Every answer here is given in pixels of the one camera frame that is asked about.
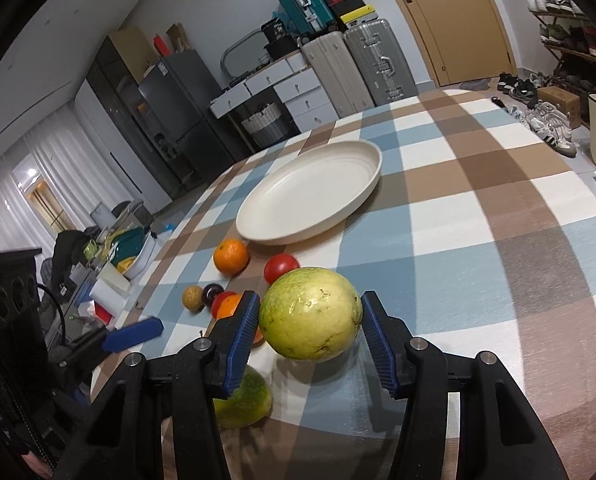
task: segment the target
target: teal suitcase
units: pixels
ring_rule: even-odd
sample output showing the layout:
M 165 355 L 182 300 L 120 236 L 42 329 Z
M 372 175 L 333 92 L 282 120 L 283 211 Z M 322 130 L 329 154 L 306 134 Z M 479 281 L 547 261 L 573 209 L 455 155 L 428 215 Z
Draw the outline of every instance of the teal suitcase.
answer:
M 335 30 L 335 17 L 324 0 L 279 0 L 299 33 L 319 36 Z

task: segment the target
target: door frame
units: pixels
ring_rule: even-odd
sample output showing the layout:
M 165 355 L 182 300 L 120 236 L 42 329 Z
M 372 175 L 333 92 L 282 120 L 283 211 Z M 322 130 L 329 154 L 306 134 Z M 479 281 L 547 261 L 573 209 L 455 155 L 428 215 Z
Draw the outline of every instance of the door frame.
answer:
M 418 48 L 420 49 L 420 54 L 422 55 L 422 59 L 425 62 L 425 66 L 427 67 L 427 72 L 429 73 L 429 76 L 431 77 L 431 79 L 433 79 L 435 86 L 437 88 L 439 88 L 440 85 L 438 83 L 438 76 L 435 73 L 435 68 L 433 67 L 433 63 L 431 62 L 431 56 L 429 56 L 429 52 L 427 50 L 427 46 L 425 45 L 425 41 L 423 40 L 422 35 L 420 34 L 420 31 L 418 30 L 417 25 L 415 24 L 415 20 L 414 20 L 413 16 L 411 15 L 411 11 L 409 10 L 409 7 L 404 2 L 404 0 L 396 0 L 396 3 L 398 4 L 400 12 L 402 12 L 403 16 L 405 17 L 405 20 L 407 21 L 409 28 L 411 29 L 411 33 L 414 36 L 415 43 L 417 44 Z M 498 6 L 496 5 L 496 1 L 489 0 L 489 3 L 491 4 L 491 8 L 494 10 L 496 20 L 498 21 L 498 27 L 500 28 L 500 32 L 502 33 L 503 40 L 505 41 L 505 47 L 507 47 L 507 54 L 509 55 L 509 60 L 511 62 L 512 74 L 516 75 L 518 73 L 518 67 L 516 65 L 516 57 L 514 56 L 514 51 L 511 48 L 511 42 L 509 41 L 509 37 L 507 35 L 507 29 L 505 28 L 505 23 L 503 22 L 502 17 L 500 16 L 500 11 L 498 9 Z

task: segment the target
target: ceiling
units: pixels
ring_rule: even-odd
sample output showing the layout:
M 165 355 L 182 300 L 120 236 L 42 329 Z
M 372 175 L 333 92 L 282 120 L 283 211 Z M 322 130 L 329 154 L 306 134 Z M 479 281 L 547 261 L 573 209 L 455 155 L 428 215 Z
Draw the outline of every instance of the ceiling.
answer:
M 98 47 L 138 0 L 47 0 L 0 62 L 0 156 L 75 97 Z

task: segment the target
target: metal screw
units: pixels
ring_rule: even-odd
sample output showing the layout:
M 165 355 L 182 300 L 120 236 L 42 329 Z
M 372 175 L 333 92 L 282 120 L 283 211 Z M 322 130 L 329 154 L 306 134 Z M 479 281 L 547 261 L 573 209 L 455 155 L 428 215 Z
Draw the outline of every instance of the metal screw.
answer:
M 196 350 L 207 350 L 211 348 L 211 339 L 208 337 L 199 337 L 193 342 L 193 348 Z
M 421 337 L 413 337 L 411 341 L 409 341 L 411 348 L 415 348 L 416 350 L 424 350 L 429 346 L 429 343 L 426 339 Z
M 492 365 L 498 360 L 496 354 L 494 354 L 494 352 L 489 351 L 482 352 L 482 354 L 480 354 L 480 359 L 486 365 Z
M 137 352 L 132 352 L 124 358 L 124 364 L 127 366 L 135 366 L 140 361 L 142 361 L 142 354 Z

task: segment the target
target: gray refrigerator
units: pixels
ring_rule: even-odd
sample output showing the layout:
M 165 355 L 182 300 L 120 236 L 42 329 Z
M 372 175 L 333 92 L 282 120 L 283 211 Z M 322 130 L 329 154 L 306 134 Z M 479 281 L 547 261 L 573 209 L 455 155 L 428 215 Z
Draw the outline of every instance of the gray refrigerator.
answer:
M 209 111 L 222 89 L 196 51 L 161 58 L 138 88 L 169 143 L 207 184 L 254 153 L 232 124 Z

